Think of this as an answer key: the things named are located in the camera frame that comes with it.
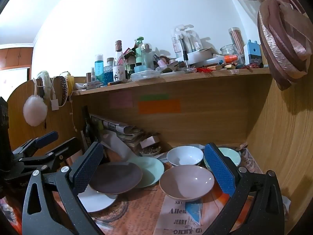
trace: blue bottle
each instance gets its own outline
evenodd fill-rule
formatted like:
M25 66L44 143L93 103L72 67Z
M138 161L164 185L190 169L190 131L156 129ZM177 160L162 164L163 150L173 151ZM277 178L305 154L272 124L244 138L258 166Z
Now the blue bottle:
M96 55L96 61L94 62L94 72L96 79L100 82L104 82L103 74L103 54Z

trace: blue gripper pad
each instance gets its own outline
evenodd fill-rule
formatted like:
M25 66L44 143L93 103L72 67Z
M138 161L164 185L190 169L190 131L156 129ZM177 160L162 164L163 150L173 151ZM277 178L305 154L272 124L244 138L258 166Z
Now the blue gripper pad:
M230 160L230 158L225 157L214 143L209 143L205 146L204 158L213 171L213 174L223 193L232 196L236 190L236 181L234 174L230 171L227 165L232 164L235 166L235 164Z
M77 158L72 164L69 179L74 185L72 189L74 195L83 193L86 190L102 158L103 146L98 142L94 142L85 154Z

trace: brown plate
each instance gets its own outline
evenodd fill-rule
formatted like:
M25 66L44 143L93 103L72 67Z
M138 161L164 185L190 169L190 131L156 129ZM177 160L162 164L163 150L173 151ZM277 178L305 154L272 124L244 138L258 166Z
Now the brown plate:
M142 171L133 163L116 162L100 165L89 185L104 194L121 194L133 189L141 180Z

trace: light green bowl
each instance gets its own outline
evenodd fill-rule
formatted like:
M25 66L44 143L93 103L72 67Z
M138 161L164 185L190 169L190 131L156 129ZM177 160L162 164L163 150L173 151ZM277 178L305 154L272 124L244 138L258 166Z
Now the light green bowl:
M240 158L240 155L237 151L235 151L231 148L228 148L228 147L219 147L219 150L222 152L222 154L224 156L229 157L236 166L239 166L241 158ZM203 160L204 160L204 164L205 164L206 168L209 171L212 171L209 164L207 163L207 160L205 158Z

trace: small dish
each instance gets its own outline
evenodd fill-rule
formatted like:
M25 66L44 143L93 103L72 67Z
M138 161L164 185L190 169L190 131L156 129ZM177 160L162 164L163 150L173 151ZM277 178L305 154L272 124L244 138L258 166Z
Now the small dish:
M159 181L164 172L164 165L161 161L153 157L139 156L128 160L129 162L138 165L143 173L140 183L136 188L143 188L153 185Z
M142 178L141 169L131 162L111 162L98 166L89 185L104 194L121 194L133 189Z
M140 154L142 155L142 156L155 156L155 155L158 155L160 153L160 150L159 151L157 151L157 152L154 152L154 153L151 153L151 154L145 154L145 153L143 153L143 152L140 152Z
M206 168L196 165L180 165L165 171L160 187L169 197L192 202L206 195L214 185L214 176Z
M89 185L83 193L78 194L80 202L88 213L97 212L109 207L117 198L117 194L106 195L93 190Z
M237 151L228 147L219 147L219 150L222 152L224 156L229 157L237 167L239 166L241 162L241 157ZM205 158L204 158L204 164L209 171L212 171Z
M202 150L193 146L180 146L171 149L167 153L168 161L174 166L196 165L203 159Z

